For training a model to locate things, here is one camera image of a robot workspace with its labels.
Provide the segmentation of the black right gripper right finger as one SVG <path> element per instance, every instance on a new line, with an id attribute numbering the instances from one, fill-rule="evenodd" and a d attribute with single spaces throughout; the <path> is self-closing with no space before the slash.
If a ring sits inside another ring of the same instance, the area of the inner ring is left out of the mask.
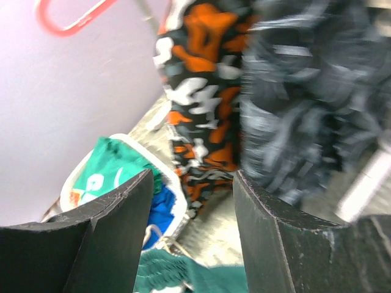
<path id="1" fill-rule="evenodd" d="M 236 172 L 233 196 L 250 292 L 389 292 L 390 216 L 338 225 Z"/>

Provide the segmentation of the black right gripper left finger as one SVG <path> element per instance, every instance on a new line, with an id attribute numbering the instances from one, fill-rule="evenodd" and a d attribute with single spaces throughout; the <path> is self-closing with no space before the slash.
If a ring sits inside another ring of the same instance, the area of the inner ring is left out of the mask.
<path id="1" fill-rule="evenodd" d="M 153 174 L 43 223 L 1 228 L 2 292 L 132 292 Z"/>

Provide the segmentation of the dark green shorts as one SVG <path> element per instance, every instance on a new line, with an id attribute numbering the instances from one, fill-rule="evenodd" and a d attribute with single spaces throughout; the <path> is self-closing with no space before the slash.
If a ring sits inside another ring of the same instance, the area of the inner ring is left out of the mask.
<path id="1" fill-rule="evenodd" d="M 243 266 L 203 266 L 187 256 L 151 249 L 143 254 L 134 292 L 162 291 L 189 285 L 187 292 L 248 292 Z"/>

